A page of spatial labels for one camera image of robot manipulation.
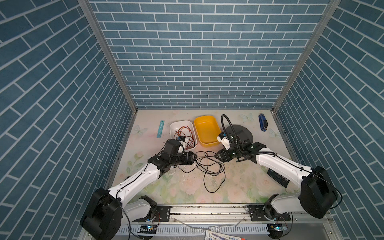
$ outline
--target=black motor housing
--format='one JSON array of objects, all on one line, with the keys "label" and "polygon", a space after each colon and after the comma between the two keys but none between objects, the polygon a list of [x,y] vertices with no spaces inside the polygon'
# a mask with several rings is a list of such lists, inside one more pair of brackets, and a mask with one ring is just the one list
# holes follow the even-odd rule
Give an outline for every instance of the black motor housing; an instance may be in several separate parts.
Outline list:
[{"label": "black motor housing", "polygon": [[97,240],[112,239],[121,225],[119,204],[107,190],[99,188],[93,192],[80,225]]},{"label": "black motor housing", "polygon": [[310,215],[322,218],[337,200],[337,193],[330,185],[332,181],[327,170],[317,166],[312,173],[301,182],[300,204]]}]

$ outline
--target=white plastic bin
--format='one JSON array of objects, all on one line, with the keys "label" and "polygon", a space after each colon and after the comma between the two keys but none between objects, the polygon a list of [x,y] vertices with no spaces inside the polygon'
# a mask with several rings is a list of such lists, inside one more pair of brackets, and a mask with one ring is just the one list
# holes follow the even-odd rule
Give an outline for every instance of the white plastic bin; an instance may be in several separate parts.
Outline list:
[{"label": "white plastic bin", "polygon": [[[187,126],[191,129],[191,131],[193,132],[193,139],[195,140],[195,143],[197,144],[197,137],[196,137],[197,135],[196,135],[195,128],[193,127],[193,123],[191,121],[188,121],[188,120],[183,120],[183,121],[178,121],[178,122],[172,123],[169,126],[170,137],[173,138],[173,136],[175,135],[175,130],[178,131],[181,127],[184,127],[184,126]],[[191,148],[191,149],[186,150],[186,152],[192,151],[195,148],[196,148],[196,146]]]}]

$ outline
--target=tangled black cable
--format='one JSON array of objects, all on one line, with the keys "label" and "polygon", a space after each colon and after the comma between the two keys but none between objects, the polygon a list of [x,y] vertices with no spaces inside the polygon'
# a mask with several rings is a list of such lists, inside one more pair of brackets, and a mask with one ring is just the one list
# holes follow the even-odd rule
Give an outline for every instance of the tangled black cable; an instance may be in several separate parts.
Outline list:
[{"label": "tangled black cable", "polygon": [[[214,155],[216,154],[215,152],[212,152],[212,151],[207,151],[207,152],[204,152],[204,151],[198,151],[196,152],[196,154],[198,154],[199,152],[203,152],[204,153],[204,156],[203,157],[199,157],[195,160],[195,165],[196,167],[193,168],[192,170],[186,172],[184,171],[183,169],[181,169],[179,166],[177,166],[181,171],[183,171],[184,173],[190,173],[192,172],[193,170],[195,170],[196,168],[199,169],[200,171],[204,172],[204,177],[203,177],[203,183],[204,183],[204,187],[205,189],[210,192],[210,193],[215,193],[219,190],[219,188],[221,187],[221,185],[224,183],[225,181],[225,178],[226,178],[226,175],[225,175],[225,167],[224,167],[224,163],[222,163],[221,161],[219,160],[216,160],[216,158],[214,156],[209,156],[209,152],[213,153]],[[204,159],[207,159],[207,164],[204,164],[202,163],[201,161],[204,160]],[[211,171],[209,170],[208,168],[212,165],[215,165],[215,164],[218,164],[220,167],[219,167],[219,170],[218,171]],[[207,189],[207,186],[205,185],[205,176],[208,174],[208,175],[211,175],[211,176],[218,176],[220,173],[224,173],[224,179],[223,181],[220,183],[219,187],[215,190],[215,191],[210,191]]]}]

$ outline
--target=black cable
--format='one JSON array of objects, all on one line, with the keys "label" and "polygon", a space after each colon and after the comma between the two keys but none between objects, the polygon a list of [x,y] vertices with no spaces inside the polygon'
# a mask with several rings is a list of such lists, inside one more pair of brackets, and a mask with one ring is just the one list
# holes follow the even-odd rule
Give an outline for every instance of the black cable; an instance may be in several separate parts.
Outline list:
[{"label": "black cable", "polygon": [[261,155],[261,154],[268,154],[268,155],[276,156],[276,157],[280,158],[281,160],[283,160],[284,162],[286,162],[286,163],[288,163],[288,164],[290,164],[290,165],[292,165],[292,166],[294,166],[294,167],[296,167],[296,168],[298,168],[298,169],[300,169],[300,170],[302,170],[302,171],[308,172],[308,173],[312,174],[312,175],[315,176],[315,177],[318,177],[319,179],[323,180],[324,182],[326,182],[327,184],[329,184],[331,187],[333,187],[333,188],[339,193],[339,195],[340,195],[340,201],[338,202],[338,204],[336,204],[336,206],[331,207],[330,209],[334,209],[335,207],[339,206],[339,205],[341,204],[341,202],[343,201],[343,195],[341,194],[341,192],[340,192],[340,191],[339,191],[333,184],[331,184],[330,182],[326,181],[326,180],[323,179],[322,177],[319,177],[319,176],[317,176],[316,174],[314,174],[314,173],[312,173],[312,172],[310,172],[310,171],[308,171],[308,170],[305,170],[304,168],[298,167],[298,166],[296,166],[296,165],[294,165],[294,164],[292,164],[292,163],[290,163],[290,162],[284,160],[283,158],[281,158],[279,155],[277,155],[277,154],[274,153],[274,152],[256,152],[256,153],[252,153],[252,154],[246,154],[246,155],[243,155],[243,156],[244,156],[244,157],[250,157],[250,156],[256,156],[256,155]]},{"label": "black cable", "polygon": [[339,205],[341,204],[341,202],[343,201],[343,195],[341,194],[341,192],[340,192],[340,191],[339,191],[333,184],[331,184],[331,183],[328,182],[327,180],[323,179],[322,177],[319,177],[319,176],[317,176],[316,174],[314,174],[314,173],[312,173],[312,172],[310,172],[310,171],[308,171],[308,170],[305,170],[305,169],[302,168],[302,167],[298,167],[298,166],[296,166],[296,165],[294,165],[294,164],[292,164],[292,163],[290,163],[290,162],[288,162],[288,161],[282,159],[282,158],[281,158],[279,155],[277,155],[277,154],[276,154],[276,157],[280,158],[281,160],[283,160],[284,162],[286,162],[286,163],[288,163],[288,164],[291,164],[291,165],[294,166],[294,167],[299,168],[299,169],[302,170],[302,171],[308,172],[308,173],[312,174],[313,176],[320,178],[321,180],[323,180],[324,182],[326,182],[327,184],[329,184],[331,187],[333,187],[333,188],[339,193],[339,195],[340,195],[340,201],[338,202],[338,204],[336,204],[336,206],[331,207],[330,209],[334,209],[335,207],[337,207],[337,206],[339,206]]},{"label": "black cable", "polygon": [[310,172],[310,171],[305,170],[305,169],[302,168],[302,167],[298,167],[298,166],[296,166],[296,165],[294,165],[294,164],[292,164],[292,163],[290,163],[290,162],[288,162],[288,161],[285,161],[284,159],[282,159],[281,157],[279,157],[276,153],[274,153],[274,152],[256,152],[256,153],[251,153],[251,154],[243,154],[244,152],[240,149],[240,147],[239,147],[239,145],[238,145],[238,141],[237,141],[237,137],[236,137],[235,129],[233,128],[233,125],[232,125],[231,121],[229,120],[229,118],[227,117],[227,115],[223,114],[223,115],[221,115],[221,124],[222,124],[222,127],[223,127],[223,130],[224,130],[225,135],[227,136],[227,138],[229,139],[229,141],[232,143],[231,138],[228,136],[227,131],[225,130],[223,118],[226,118],[226,120],[227,120],[228,123],[229,123],[229,126],[230,126],[231,129],[232,129],[233,134],[235,135],[236,152],[237,152],[237,151],[240,152],[240,154],[239,154],[238,156],[240,156],[240,157],[244,157],[244,158],[246,158],[246,157],[251,157],[251,156],[256,156],[256,155],[261,155],[261,154],[273,155],[274,157],[277,156],[278,158],[280,158],[280,159],[283,160],[284,162],[286,162],[286,163],[288,163],[288,164],[290,164],[290,165],[292,165],[292,166],[294,166],[294,167],[297,167],[297,168],[299,168],[300,170],[303,170],[303,171],[305,171],[305,172],[308,172],[308,173],[310,173],[310,174],[312,174],[312,175],[318,177],[319,179],[325,181],[325,182],[326,182],[327,184],[329,184],[330,186],[332,186],[332,187],[339,193],[339,195],[340,195],[340,201],[336,204],[336,206],[331,207],[330,209],[334,209],[335,207],[337,207],[337,206],[339,206],[339,205],[341,204],[341,202],[343,201],[343,195],[341,194],[341,192],[340,192],[340,191],[339,191],[333,184],[331,184],[331,183],[329,183],[328,181],[326,181],[325,179],[323,179],[323,178],[317,176],[316,174],[314,174],[314,173],[312,173],[312,172]]},{"label": "black cable", "polygon": [[280,238],[287,236],[291,232],[292,226],[293,226],[293,213],[291,212],[291,227],[289,228],[289,231],[286,234],[282,235]]},{"label": "black cable", "polygon": [[[215,154],[215,152],[212,152],[212,151],[207,151],[207,152],[204,152],[204,151],[198,151],[198,152],[196,152],[196,154],[199,153],[199,152],[203,152],[203,153],[204,153],[204,156],[203,156],[203,157],[200,157],[200,158],[198,158],[198,159],[195,160],[195,165],[196,165],[195,168],[193,168],[192,170],[186,172],[186,171],[184,171],[183,169],[181,169],[179,166],[177,166],[177,167],[178,167],[182,172],[184,172],[184,173],[190,173],[190,172],[192,172],[193,170],[195,170],[196,168],[199,169],[200,171],[204,172],[203,183],[204,183],[204,187],[205,187],[205,189],[206,189],[208,192],[210,192],[210,193],[215,193],[215,192],[217,192],[217,191],[219,190],[219,188],[221,187],[221,185],[224,183],[224,181],[225,181],[225,179],[226,179],[226,175],[225,175],[225,171],[224,171],[224,170],[225,170],[224,163],[222,163],[221,161],[217,161],[217,160],[215,160],[215,159],[214,159],[214,158],[215,158],[214,156],[209,156],[209,155],[208,155],[209,152],[214,153],[214,154]],[[214,161],[214,163],[212,163],[212,164],[209,164],[209,163],[207,163],[207,164],[203,164],[203,163],[201,163],[201,161],[204,160],[204,159]],[[212,165],[215,165],[215,164],[218,164],[218,165],[220,166],[219,170],[218,170],[218,171],[215,171],[215,172],[209,170],[209,167],[212,166]],[[210,190],[208,190],[208,189],[207,189],[207,186],[206,186],[206,184],[205,184],[205,177],[206,177],[206,175],[208,174],[208,175],[211,175],[211,176],[218,176],[220,173],[224,173],[224,179],[223,179],[223,181],[220,183],[219,187],[218,187],[215,191],[213,191],[213,192],[210,191]]]},{"label": "black cable", "polygon": [[239,143],[237,141],[237,135],[236,135],[236,132],[235,132],[235,128],[233,127],[233,125],[232,125],[231,121],[229,120],[228,116],[223,114],[223,115],[221,115],[221,126],[222,126],[222,128],[224,130],[225,135],[227,136],[227,138],[230,141],[230,143],[233,143],[232,138],[228,135],[228,133],[227,133],[227,131],[225,129],[223,118],[225,118],[227,120],[227,122],[229,123],[229,126],[231,127],[232,133],[234,134],[234,139],[235,139],[235,144],[236,144],[236,151],[238,151],[240,153],[240,155],[243,155],[244,152],[241,150],[241,148],[239,146]]},{"label": "black cable", "polygon": [[136,234],[134,234],[132,231],[131,231],[131,222],[129,221],[129,218],[128,218],[128,215],[127,213],[125,212],[124,208],[121,206],[120,202],[117,200],[118,204],[119,204],[119,207],[121,208],[121,211],[124,212],[124,215],[125,217],[127,218],[128,220],[128,223],[127,223],[127,226],[128,226],[128,230],[129,230],[129,234],[128,234],[128,240],[131,238],[131,234],[134,235],[135,237],[137,237],[138,239],[141,239],[139,236],[137,236]]}]

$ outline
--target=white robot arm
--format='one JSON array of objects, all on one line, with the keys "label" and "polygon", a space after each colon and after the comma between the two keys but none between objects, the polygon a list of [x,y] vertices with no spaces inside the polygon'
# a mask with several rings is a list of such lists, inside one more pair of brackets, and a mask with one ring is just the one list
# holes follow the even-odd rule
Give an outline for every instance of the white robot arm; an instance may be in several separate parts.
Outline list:
[{"label": "white robot arm", "polygon": [[[256,151],[257,154],[253,154],[257,156],[257,159],[253,161],[272,169],[301,188],[298,193],[273,195],[264,204],[265,216],[268,216],[266,218],[273,220],[275,216],[285,212],[302,211],[307,211],[314,217],[322,218],[336,201],[334,190],[329,190],[328,184],[319,182],[319,179],[326,179],[331,182],[325,169],[320,167],[312,169],[295,163],[272,153],[265,145],[262,146],[264,148],[259,148],[259,152]],[[87,205],[80,225],[94,238],[109,240],[116,234],[121,224],[128,222],[128,219],[134,221],[140,218],[144,221],[151,221],[157,205],[152,199],[143,196],[134,203],[127,203],[148,184],[169,171],[171,166],[191,165],[195,162],[197,155],[192,152],[180,152],[180,147],[183,148],[179,141],[168,140],[164,150],[149,158],[148,164],[137,173],[108,190],[102,188],[96,190]]]},{"label": "white robot arm", "polygon": [[[265,147],[265,148],[262,148],[260,152],[273,152],[273,151]],[[294,162],[292,160],[289,160],[277,154],[276,156],[261,154],[261,155],[256,155],[256,159],[261,166],[265,166],[269,169],[272,169],[273,171],[284,176],[289,181],[294,183],[296,186],[301,188],[301,182],[303,181],[303,177],[306,177],[310,174],[309,172],[312,171],[311,167],[301,165],[300,163]]]}]

